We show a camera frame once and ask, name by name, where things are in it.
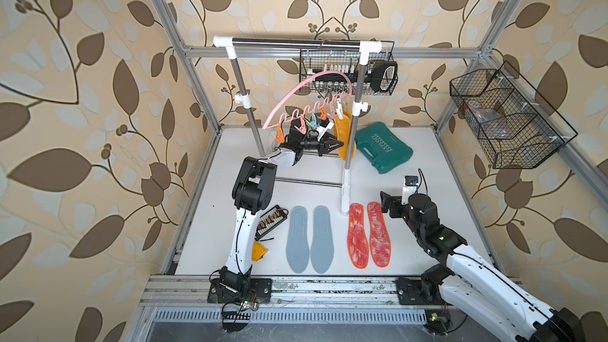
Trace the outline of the yellow tape measure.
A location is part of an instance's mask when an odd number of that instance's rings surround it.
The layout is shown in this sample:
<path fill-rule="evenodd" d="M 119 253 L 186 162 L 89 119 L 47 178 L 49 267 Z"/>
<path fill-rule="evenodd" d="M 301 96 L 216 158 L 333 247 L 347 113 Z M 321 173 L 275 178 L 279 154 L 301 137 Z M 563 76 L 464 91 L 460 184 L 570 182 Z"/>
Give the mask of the yellow tape measure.
<path fill-rule="evenodd" d="M 253 248 L 252 248 L 252 261 L 254 262 L 258 262 L 260 261 L 266 254 L 267 254 L 268 250 L 258 241 L 255 241 L 253 243 Z"/>

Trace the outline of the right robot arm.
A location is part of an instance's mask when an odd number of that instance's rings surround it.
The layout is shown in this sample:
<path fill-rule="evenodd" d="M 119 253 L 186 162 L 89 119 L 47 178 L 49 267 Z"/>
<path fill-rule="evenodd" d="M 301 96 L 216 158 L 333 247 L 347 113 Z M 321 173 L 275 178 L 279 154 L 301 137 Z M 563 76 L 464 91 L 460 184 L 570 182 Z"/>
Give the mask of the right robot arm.
<path fill-rule="evenodd" d="M 421 295 L 440 298 L 473 318 L 501 341 L 584 341 L 582 321 L 556 310 L 496 269 L 460 234 L 440 223 L 430 196 L 402 198 L 381 193 L 382 211 L 401 218 L 419 247 L 437 260 L 424 272 Z"/>

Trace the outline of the white clothes rack with steel bars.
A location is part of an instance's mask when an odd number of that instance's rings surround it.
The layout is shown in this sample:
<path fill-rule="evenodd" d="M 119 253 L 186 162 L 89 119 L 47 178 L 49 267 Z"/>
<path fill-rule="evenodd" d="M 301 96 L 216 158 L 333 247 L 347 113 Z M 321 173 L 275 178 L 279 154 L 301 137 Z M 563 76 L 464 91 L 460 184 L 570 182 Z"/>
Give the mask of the white clothes rack with steel bars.
<path fill-rule="evenodd" d="M 262 48 L 273 50 L 292 50 L 299 49 L 300 51 L 307 50 L 312 52 L 337 52 L 340 57 L 345 57 L 349 52 L 354 53 L 353 58 L 356 60 L 357 68 L 354 69 L 356 72 L 357 81 L 353 83 L 348 75 L 343 71 L 331 70 L 328 63 L 324 64 L 324 68 L 321 72 L 312 74 L 296 87 L 289 91 L 274 109 L 270 112 L 267 120 L 262 124 L 262 128 L 278 128 L 282 123 L 292 122 L 296 119 L 303 119 L 307 114 L 314 114 L 315 112 L 321 112 L 323 109 L 332 109 L 327 115 L 329 117 L 339 116 L 341 117 L 344 112 L 341 109 L 341 103 L 348 99 L 353 99 L 351 108 L 351 126 L 348 134 L 348 146 L 347 146 L 347 157 L 345 167 L 343 169 L 342 184 L 341 184 L 341 195 L 340 195 L 340 210 L 345 214 L 348 212 L 350 206 L 350 194 L 351 194 L 351 173 L 350 166 L 352 157 L 355 150 L 355 134 L 358 125 L 358 119 L 361 112 L 364 112 L 368 108 L 368 104 L 362 101 L 363 89 L 364 89 L 364 78 L 367 74 L 367 67 L 370 63 L 370 56 L 372 54 L 378 54 L 383 49 L 383 43 L 381 41 L 301 41 L 301 40 L 275 40 L 275 39 L 253 39 L 253 38 L 234 38 L 232 36 L 215 36 L 214 46 L 217 48 L 224 48 L 231 60 L 231 63 L 237 63 L 237 48 Z M 277 121 L 273 118 L 280 107 L 294 95 L 298 90 L 302 89 L 305 85 L 315 82 L 316 79 L 324 75 L 337 74 L 345 81 L 343 84 L 338 86 L 342 88 L 342 91 L 338 94 L 332 95 L 332 97 L 325 98 L 322 101 L 316 101 L 312 107 L 307 106 L 303 110 L 295 110 L 293 112 L 286 112 L 280 115 Z"/>

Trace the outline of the green plastic tool case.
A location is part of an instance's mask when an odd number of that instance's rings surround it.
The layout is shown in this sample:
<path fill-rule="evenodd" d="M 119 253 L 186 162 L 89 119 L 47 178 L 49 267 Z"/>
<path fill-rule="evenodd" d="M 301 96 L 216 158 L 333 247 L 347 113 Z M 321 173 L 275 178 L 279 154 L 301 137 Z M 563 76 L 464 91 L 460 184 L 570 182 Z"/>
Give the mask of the green plastic tool case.
<path fill-rule="evenodd" d="M 413 149 L 401 141 L 384 123 L 374 123 L 357 131 L 356 146 L 379 174 L 406 163 Z"/>

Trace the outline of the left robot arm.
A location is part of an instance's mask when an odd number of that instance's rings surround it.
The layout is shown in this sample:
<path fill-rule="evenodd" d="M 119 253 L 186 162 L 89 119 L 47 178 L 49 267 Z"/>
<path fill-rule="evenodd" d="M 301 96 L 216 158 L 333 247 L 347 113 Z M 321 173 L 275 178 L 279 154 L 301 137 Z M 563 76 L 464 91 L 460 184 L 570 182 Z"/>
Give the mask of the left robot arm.
<path fill-rule="evenodd" d="M 322 157 L 345 145 L 322 127 L 304 131 L 292 127 L 286 135 L 278 128 L 272 137 L 276 146 L 263 158 L 245 158 L 232 188 L 236 226 L 229 256 L 219 271 L 219 285 L 232 294 L 244 296 L 250 291 L 257 227 L 271 202 L 277 171 L 297 164 L 306 151 Z"/>

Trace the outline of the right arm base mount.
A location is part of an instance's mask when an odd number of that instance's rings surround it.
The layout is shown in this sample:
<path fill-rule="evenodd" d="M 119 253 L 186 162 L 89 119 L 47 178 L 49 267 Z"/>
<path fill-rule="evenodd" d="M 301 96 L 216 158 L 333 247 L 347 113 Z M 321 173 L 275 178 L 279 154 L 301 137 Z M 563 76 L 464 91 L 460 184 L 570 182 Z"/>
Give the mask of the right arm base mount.
<path fill-rule="evenodd" d="M 440 285 L 453 275 L 454 272 L 451 269 L 436 264 L 420 276 L 398 277 L 395 280 L 395 286 L 399 304 L 403 306 L 442 305 Z"/>

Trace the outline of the light blue insole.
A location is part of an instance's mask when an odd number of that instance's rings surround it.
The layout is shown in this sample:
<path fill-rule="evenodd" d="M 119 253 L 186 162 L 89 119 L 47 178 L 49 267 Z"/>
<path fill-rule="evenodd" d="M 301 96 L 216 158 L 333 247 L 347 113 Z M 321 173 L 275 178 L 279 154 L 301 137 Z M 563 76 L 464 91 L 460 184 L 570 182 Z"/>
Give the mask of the light blue insole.
<path fill-rule="evenodd" d="M 317 206 L 313 211 L 313 242 L 310 261 L 317 274 L 326 273 L 334 257 L 331 215 L 326 206 Z"/>
<path fill-rule="evenodd" d="M 288 219 L 286 258 L 291 270 L 300 274 L 307 269 L 310 260 L 310 247 L 307 237 L 307 209 L 303 206 L 294 207 L 288 215 Z"/>

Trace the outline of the red insole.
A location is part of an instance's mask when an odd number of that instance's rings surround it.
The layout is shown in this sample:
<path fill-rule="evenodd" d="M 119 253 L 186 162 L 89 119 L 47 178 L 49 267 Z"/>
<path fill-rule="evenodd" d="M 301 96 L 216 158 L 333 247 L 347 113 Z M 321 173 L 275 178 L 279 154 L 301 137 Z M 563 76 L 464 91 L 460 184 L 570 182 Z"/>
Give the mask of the red insole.
<path fill-rule="evenodd" d="M 384 269 L 390 263 L 391 241 L 382 206 L 378 202 L 367 204 L 367 214 L 370 222 L 370 252 L 374 263 Z"/>
<path fill-rule="evenodd" d="M 352 264 L 357 269 L 365 269 L 369 263 L 370 252 L 362 204 L 351 204 L 349 207 L 347 247 Z"/>

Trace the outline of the plastic bag in basket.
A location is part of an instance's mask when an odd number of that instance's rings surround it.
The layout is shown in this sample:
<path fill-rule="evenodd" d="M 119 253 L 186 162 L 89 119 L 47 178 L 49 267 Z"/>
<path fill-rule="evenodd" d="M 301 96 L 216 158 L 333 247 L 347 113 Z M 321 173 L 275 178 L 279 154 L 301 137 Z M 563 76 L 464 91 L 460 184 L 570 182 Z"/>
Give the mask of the plastic bag in basket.
<path fill-rule="evenodd" d="M 508 121 L 496 110 L 483 108 L 479 101 L 468 101 L 468 109 L 477 122 L 477 132 L 482 139 L 510 139 Z"/>

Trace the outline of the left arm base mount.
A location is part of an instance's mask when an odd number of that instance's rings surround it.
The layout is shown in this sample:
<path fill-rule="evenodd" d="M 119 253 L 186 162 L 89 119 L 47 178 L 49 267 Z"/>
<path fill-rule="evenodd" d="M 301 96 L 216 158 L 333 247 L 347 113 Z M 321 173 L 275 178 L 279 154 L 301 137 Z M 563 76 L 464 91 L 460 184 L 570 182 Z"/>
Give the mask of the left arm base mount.
<path fill-rule="evenodd" d="M 261 305 L 268 304 L 272 295 L 270 278 L 251 277 L 234 273 L 226 267 L 209 275 L 210 288 L 207 302 L 221 304 L 222 329 L 227 333 L 243 330 L 251 322 Z"/>

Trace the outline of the orange clothes peg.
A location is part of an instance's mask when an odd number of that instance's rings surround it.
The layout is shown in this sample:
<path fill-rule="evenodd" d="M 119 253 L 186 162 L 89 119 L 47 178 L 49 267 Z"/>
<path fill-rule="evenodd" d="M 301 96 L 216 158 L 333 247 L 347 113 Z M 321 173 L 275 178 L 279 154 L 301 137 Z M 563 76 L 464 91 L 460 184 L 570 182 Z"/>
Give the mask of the orange clothes peg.
<path fill-rule="evenodd" d="M 275 127 L 275 131 L 272 133 L 272 139 L 276 141 L 278 144 L 282 144 L 285 142 L 285 134 L 283 132 L 282 124 L 279 123 Z"/>

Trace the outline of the pink multi-clip hanger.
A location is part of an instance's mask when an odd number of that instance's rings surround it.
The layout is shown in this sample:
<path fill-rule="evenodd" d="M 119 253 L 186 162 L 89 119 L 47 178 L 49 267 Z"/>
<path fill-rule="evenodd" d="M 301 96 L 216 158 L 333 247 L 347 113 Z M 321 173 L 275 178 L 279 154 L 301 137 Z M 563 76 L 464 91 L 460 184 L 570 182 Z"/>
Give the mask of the pink multi-clip hanger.
<path fill-rule="evenodd" d="M 306 87 L 307 83 L 326 74 L 337 73 L 337 71 L 322 71 L 309 75 L 299 82 L 291 90 L 282 93 L 275 106 L 269 111 L 261 127 L 266 129 L 276 128 L 278 124 L 286 125 L 303 117 L 307 120 L 315 113 L 325 110 L 331 117 L 336 114 L 338 101 L 349 101 L 354 96 L 352 83 L 343 75 L 348 83 L 348 91 L 338 93 L 320 93 Z"/>

